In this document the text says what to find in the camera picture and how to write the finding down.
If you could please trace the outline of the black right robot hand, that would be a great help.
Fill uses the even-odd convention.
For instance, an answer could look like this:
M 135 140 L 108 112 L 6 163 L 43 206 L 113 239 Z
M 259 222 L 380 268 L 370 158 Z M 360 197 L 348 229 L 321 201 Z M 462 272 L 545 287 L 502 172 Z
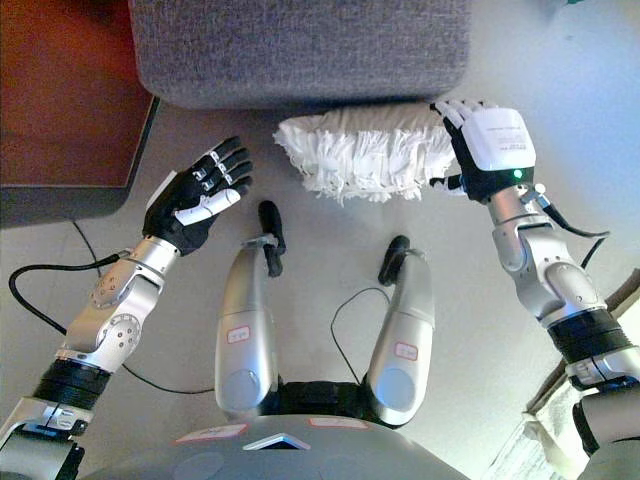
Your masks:
M 521 114 L 487 102 L 432 103 L 450 137 L 460 172 L 434 177 L 429 185 L 485 204 L 510 187 L 534 181 L 536 151 Z

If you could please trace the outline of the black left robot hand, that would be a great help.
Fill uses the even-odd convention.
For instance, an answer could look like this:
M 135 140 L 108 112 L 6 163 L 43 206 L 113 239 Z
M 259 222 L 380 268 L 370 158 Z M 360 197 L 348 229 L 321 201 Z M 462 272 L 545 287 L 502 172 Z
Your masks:
M 218 215 L 248 193 L 252 169 L 240 138 L 223 140 L 163 180 L 147 203 L 142 234 L 169 242 L 182 256 L 195 252 Z

